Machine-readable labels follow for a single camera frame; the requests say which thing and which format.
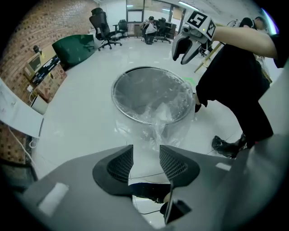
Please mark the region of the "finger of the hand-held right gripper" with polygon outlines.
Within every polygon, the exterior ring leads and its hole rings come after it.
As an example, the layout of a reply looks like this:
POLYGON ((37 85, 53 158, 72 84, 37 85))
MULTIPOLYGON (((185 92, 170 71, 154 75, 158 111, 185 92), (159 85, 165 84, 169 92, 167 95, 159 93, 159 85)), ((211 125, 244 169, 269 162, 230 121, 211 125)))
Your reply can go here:
POLYGON ((198 41, 189 41, 186 51, 182 57, 181 64, 188 64, 199 52, 201 43, 198 41))
POLYGON ((189 36, 178 35, 172 44, 172 59, 176 61, 180 55, 184 55, 188 42, 191 41, 189 36))

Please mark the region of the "person in black clothes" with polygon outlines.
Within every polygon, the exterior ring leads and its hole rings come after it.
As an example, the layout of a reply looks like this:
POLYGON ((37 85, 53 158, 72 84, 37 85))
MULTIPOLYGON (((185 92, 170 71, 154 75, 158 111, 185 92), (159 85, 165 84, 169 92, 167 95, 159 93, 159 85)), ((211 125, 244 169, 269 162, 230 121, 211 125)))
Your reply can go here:
POLYGON ((200 104, 218 101, 236 116, 250 148, 273 135, 259 104, 270 87, 254 55, 232 45, 224 45, 196 86, 200 104))

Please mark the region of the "black glass-door cabinet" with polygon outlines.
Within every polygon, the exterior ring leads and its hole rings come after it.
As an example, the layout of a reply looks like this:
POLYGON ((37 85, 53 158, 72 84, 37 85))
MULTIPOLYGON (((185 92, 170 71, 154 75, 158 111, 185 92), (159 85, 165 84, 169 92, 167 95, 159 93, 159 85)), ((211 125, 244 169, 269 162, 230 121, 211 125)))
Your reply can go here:
POLYGON ((13 191, 23 193, 38 177, 30 164, 14 163, 0 160, 0 172, 13 191))

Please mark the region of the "person's right forearm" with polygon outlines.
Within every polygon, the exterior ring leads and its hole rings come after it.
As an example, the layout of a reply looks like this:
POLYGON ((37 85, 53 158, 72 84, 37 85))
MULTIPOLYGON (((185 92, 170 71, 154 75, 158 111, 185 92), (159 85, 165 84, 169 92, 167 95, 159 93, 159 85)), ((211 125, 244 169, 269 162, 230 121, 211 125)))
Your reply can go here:
POLYGON ((252 28, 216 27, 213 40, 250 51, 258 56, 278 58, 271 37, 252 28))

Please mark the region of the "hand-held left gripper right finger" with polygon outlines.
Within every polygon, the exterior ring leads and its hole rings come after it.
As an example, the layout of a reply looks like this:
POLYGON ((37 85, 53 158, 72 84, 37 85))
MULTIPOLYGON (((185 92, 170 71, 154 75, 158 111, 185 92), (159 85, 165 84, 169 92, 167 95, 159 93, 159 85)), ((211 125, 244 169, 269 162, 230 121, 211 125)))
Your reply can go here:
POLYGON ((209 231, 213 197, 233 160, 160 145, 160 166, 170 182, 163 231, 209 231))

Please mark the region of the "black office chair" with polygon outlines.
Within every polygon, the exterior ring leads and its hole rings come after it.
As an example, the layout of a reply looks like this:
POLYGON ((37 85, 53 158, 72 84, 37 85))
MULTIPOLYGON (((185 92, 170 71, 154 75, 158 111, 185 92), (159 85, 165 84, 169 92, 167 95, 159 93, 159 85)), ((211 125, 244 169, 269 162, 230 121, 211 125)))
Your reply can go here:
POLYGON ((129 37, 127 21, 125 19, 121 19, 118 24, 114 24, 113 26, 115 28, 115 37, 117 39, 129 37))
POLYGON ((109 46, 109 49, 111 50, 111 44, 119 44, 122 46, 122 43, 117 41, 119 40, 117 37, 117 34, 119 33, 117 28, 115 28, 115 31, 110 31, 109 25, 107 23, 107 16, 103 9, 97 7, 91 10, 91 13, 92 16, 89 17, 89 20, 96 31, 95 37, 99 41, 102 41, 101 46, 98 47, 98 51, 101 51, 101 49, 105 46, 109 46))

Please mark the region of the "person's left black shoe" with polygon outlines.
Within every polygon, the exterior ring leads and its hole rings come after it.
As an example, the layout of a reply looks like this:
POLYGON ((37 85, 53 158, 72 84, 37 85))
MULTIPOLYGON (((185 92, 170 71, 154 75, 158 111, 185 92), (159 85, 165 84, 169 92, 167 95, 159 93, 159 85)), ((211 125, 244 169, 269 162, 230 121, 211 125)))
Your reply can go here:
POLYGON ((242 134, 236 142, 228 143, 216 135, 212 140, 211 146, 217 153, 227 158, 235 158, 240 150, 247 147, 247 139, 246 136, 242 134))

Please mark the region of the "green cloth-covered object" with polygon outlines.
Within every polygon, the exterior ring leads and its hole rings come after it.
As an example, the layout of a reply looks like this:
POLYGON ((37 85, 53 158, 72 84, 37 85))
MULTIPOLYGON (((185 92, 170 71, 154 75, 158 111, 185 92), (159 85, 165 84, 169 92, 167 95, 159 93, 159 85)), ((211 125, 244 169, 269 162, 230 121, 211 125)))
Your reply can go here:
POLYGON ((64 69, 74 67, 95 53, 93 35, 80 34, 64 37, 52 44, 64 69))

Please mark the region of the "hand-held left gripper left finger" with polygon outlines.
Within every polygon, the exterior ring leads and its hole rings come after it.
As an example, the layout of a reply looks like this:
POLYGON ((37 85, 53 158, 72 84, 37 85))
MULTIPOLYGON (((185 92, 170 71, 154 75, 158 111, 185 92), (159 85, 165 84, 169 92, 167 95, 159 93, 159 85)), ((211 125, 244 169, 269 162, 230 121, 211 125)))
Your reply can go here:
POLYGON ((24 192, 49 231, 154 231, 132 203, 133 146, 69 160, 24 192))

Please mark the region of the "brown cardboard box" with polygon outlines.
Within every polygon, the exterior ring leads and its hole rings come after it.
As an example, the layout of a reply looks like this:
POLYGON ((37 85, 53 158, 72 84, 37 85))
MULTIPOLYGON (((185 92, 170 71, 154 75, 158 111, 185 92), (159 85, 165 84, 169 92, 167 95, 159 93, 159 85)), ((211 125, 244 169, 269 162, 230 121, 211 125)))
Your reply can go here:
POLYGON ((36 93, 47 103, 51 102, 57 90, 66 79, 67 74, 60 64, 41 81, 35 88, 36 93))

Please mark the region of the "grey waste bin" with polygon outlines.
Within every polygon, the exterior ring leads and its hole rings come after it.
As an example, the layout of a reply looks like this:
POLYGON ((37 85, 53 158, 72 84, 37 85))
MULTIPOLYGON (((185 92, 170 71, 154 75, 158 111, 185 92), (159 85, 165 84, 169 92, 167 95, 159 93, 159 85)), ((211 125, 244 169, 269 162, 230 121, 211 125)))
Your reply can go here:
POLYGON ((39 114, 44 115, 48 108, 48 103, 41 96, 37 95, 33 99, 31 107, 39 114))

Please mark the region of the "wooden stool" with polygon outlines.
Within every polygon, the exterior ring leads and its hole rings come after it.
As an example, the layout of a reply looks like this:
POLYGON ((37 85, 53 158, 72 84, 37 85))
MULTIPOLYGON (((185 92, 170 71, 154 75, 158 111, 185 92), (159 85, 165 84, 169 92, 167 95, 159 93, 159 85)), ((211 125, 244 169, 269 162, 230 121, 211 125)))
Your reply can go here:
POLYGON ((223 46, 223 45, 224 45, 224 43, 218 42, 218 44, 213 48, 213 50, 197 66, 197 68, 194 70, 194 73, 196 73, 202 66, 207 68, 213 59, 213 55, 215 53, 217 53, 220 50, 221 46, 223 46))

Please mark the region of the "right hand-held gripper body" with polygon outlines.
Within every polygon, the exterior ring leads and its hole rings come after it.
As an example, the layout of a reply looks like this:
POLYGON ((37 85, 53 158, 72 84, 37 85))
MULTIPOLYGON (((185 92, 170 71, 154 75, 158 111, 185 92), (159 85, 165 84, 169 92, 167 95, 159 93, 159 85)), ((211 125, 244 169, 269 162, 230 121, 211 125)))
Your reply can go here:
POLYGON ((215 30, 216 24, 210 16, 193 11, 190 17, 185 20, 181 33, 200 43, 206 43, 212 41, 215 30))

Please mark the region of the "black flat box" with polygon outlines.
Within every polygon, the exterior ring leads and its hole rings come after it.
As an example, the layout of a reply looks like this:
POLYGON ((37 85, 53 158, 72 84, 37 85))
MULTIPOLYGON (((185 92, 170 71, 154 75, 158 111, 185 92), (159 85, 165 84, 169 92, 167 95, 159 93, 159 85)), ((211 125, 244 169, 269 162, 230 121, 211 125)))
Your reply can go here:
POLYGON ((57 55, 48 60, 32 77, 30 82, 38 85, 60 62, 57 55))

